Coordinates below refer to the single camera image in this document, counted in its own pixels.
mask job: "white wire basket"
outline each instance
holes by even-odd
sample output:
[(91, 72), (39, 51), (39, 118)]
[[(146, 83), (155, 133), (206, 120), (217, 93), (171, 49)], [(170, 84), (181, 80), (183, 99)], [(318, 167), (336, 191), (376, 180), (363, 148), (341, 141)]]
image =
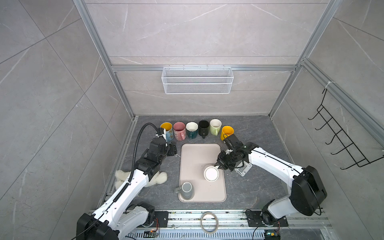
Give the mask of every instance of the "white wire basket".
[(165, 67), (161, 75), (166, 94), (229, 93), (230, 67)]

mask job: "black hook rack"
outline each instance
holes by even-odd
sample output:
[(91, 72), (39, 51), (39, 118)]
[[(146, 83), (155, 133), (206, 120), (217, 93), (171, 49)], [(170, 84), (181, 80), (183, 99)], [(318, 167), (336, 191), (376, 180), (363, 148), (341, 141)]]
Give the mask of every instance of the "black hook rack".
[[(322, 99), (322, 101), (321, 101), (321, 104), (320, 104), (320, 106), (316, 109), (316, 111), (317, 111), (316, 115), (315, 115), (313, 118), (311, 118), (311, 119), (308, 118), (308, 120), (313, 120), (317, 115), (320, 115), (320, 116), (323, 118), (323, 120), (325, 121), (325, 124), (322, 125), (321, 128), (319, 128), (319, 129), (315, 128), (315, 130), (320, 130), (320, 129), (322, 129), (324, 126), (327, 125), (327, 126), (332, 130), (332, 132), (334, 133), (332, 140), (331, 140), (329, 143), (326, 142), (325, 144), (330, 145), (330, 144), (333, 142), (333, 140), (335, 139), (335, 137), (336, 137), (336, 138), (341, 142), (341, 144), (342, 144), (342, 146), (343, 146), (343, 148), (342, 148), (340, 151), (338, 151), (337, 153), (331, 153), (331, 154), (332, 154), (332, 155), (336, 155), (336, 154), (340, 153), (341, 151), (346, 150), (346, 151), (348, 152), (348, 154), (351, 156), (351, 158), (353, 159), (353, 161), (355, 162), (354, 164), (350, 165), (349, 167), (346, 167), (346, 168), (340, 168), (340, 169), (345, 170), (345, 169), (348, 169), (348, 168), (350, 168), (350, 167), (352, 167), (352, 166), (355, 166), (355, 165), (357, 165), (358, 167), (364, 167), (364, 166), (366, 166), (366, 165), (368, 165), (368, 164), (371, 164), (371, 163), (373, 163), (373, 162), (375, 162), (375, 161), (377, 161), (377, 160), (380, 160), (380, 159), (384, 158), (384, 155), (383, 155), (381, 158), (378, 158), (378, 159), (373, 160), (373, 161), (369, 161), (369, 160), (367, 159), (367, 157), (360, 151), (360, 149), (359, 149), (359, 148), (357, 147), (357, 145), (352, 141), (352, 139), (348, 136), (348, 134), (344, 131), (344, 129), (340, 126), (340, 124), (336, 121), (336, 119), (334, 119), (334, 117), (333, 117), (333, 116), (328, 112), (328, 110), (324, 107), (323, 102), (324, 102), (324, 98), (325, 98), (325, 94), (326, 94), (326, 93), (327, 93), (327, 89), (325, 88), (325, 89), (323, 90), (323, 92), (322, 92), (322, 94), (324, 94), (324, 96), (323, 96), (323, 99)], [(329, 114), (329, 116), (331, 117), (329, 120), (326, 120), (326, 119), (324, 118), (324, 116), (321, 114), (320, 111), (322, 111), (322, 110), (325, 110), (325, 111)], [(341, 129), (340, 131), (335, 132), (335, 130), (331, 127), (331, 125), (329, 124), (329, 122), (330, 122), (332, 119), (333, 119), (333, 121), (339, 126), (339, 128)], [(343, 143), (343, 141), (339, 138), (339, 136), (338, 136), (339, 133), (344, 133), (352, 143), (351, 143), (351, 144), (348, 144), (348, 145), (345, 145), (345, 144)], [(360, 152), (360, 154), (363, 156), (363, 159), (362, 159), (362, 160), (356, 161), (355, 158), (352, 156), (352, 154), (351, 154), (350, 151), (348, 150), (348, 147), (350, 147), (350, 146), (352, 146), (352, 145), (353, 145), (354, 147), (356, 147), (356, 149), (357, 149), (357, 150)]]

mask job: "gray mug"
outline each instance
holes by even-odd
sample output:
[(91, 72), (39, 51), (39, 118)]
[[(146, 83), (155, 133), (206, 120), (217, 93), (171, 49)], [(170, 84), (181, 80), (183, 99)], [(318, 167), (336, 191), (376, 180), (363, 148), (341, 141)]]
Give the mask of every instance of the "gray mug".
[(195, 195), (195, 190), (190, 182), (185, 182), (174, 191), (175, 193), (180, 193), (180, 195), (185, 199), (189, 200)]

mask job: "mug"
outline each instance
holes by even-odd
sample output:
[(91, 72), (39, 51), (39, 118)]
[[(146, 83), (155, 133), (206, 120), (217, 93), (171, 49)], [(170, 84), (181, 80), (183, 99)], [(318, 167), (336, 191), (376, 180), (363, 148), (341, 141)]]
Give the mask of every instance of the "mug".
[(185, 131), (185, 124), (183, 122), (177, 122), (173, 125), (173, 132), (175, 134), (175, 138), (178, 141), (182, 141), (185, 139), (187, 135)]
[(166, 140), (167, 142), (170, 142), (173, 140), (173, 129), (172, 124), (170, 122), (164, 122), (160, 125), (160, 127), (164, 128), (166, 130)]
[(221, 129), (221, 140), (224, 140), (224, 138), (227, 138), (229, 135), (232, 135), (235, 132), (235, 130), (230, 126), (225, 126), (223, 129)]
[(209, 131), (211, 132), (212, 135), (217, 136), (218, 133), (220, 132), (221, 128), (221, 121), (219, 119), (212, 119), (209, 122)]
[(197, 129), (198, 129), (198, 125), (197, 123), (195, 122), (189, 122), (187, 123), (186, 125), (186, 130), (187, 130), (187, 136), (190, 138), (190, 139), (194, 139), (197, 137)]
[(198, 130), (199, 135), (205, 138), (205, 136), (208, 135), (208, 132), (209, 132), (209, 122), (206, 120), (201, 120), (199, 122), (199, 130)]
[(176, 188), (174, 192), (180, 193), (185, 200), (189, 200), (195, 195), (195, 190), (190, 182), (183, 183), (181, 187)]
[(218, 179), (218, 167), (213, 166), (212, 164), (206, 165), (204, 169), (204, 178), (209, 182), (214, 182)]

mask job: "plush toy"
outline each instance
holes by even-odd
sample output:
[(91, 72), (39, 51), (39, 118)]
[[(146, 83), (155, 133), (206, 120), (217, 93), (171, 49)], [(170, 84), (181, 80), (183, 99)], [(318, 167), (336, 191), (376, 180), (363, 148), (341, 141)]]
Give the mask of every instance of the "plush toy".
[[(123, 172), (122, 170), (117, 170), (115, 172), (115, 188), (118, 189), (122, 183), (127, 180), (127, 178), (129, 178), (130, 174), (131, 172)], [(167, 179), (168, 176), (166, 172), (157, 172), (145, 187), (150, 187), (156, 184), (163, 184), (167, 181)]]

